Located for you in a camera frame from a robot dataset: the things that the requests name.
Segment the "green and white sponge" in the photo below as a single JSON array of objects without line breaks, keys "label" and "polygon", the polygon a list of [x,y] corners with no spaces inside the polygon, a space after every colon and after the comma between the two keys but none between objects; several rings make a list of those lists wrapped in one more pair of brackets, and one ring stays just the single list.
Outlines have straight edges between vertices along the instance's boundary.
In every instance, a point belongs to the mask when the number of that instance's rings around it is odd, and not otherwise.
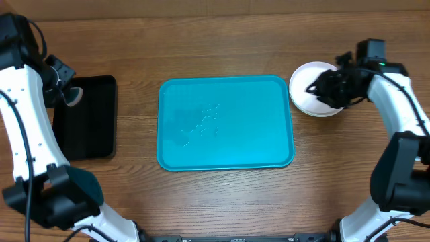
[{"label": "green and white sponge", "polygon": [[67,106],[75,106],[83,97],[83,89],[80,87],[71,87],[64,93],[64,96],[64,101]]}]

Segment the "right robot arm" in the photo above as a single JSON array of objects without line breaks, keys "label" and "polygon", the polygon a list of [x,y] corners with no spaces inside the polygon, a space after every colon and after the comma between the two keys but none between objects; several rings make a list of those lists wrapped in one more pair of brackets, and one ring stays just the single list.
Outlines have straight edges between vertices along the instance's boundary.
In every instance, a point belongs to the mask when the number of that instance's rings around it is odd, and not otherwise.
[{"label": "right robot arm", "polygon": [[429,211],[429,119],[401,63],[386,59],[386,43],[367,39],[355,54],[336,58],[338,69],[322,72],[306,92],[332,108],[347,108],[363,100],[379,111],[389,143],[370,178],[370,197],[352,214],[339,219],[325,241],[387,241],[387,231],[399,223],[428,228],[414,220]]}]

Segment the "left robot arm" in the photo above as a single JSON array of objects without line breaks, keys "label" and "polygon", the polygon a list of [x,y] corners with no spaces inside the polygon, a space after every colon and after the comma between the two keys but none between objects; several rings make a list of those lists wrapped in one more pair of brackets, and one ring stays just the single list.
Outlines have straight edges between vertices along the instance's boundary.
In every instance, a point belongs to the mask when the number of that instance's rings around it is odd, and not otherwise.
[{"label": "left robot arm", "polygon": [[85,233],[94,241],[147,241],[132,220],[105,203],[97,178],[72,167],[60,149],[47,111],[74,106],[83,90],[72,87],[75,71],[47,53],[30,19],[1,15],[1,115],[13,153],[12,186],[5,203],[25,222]]}]

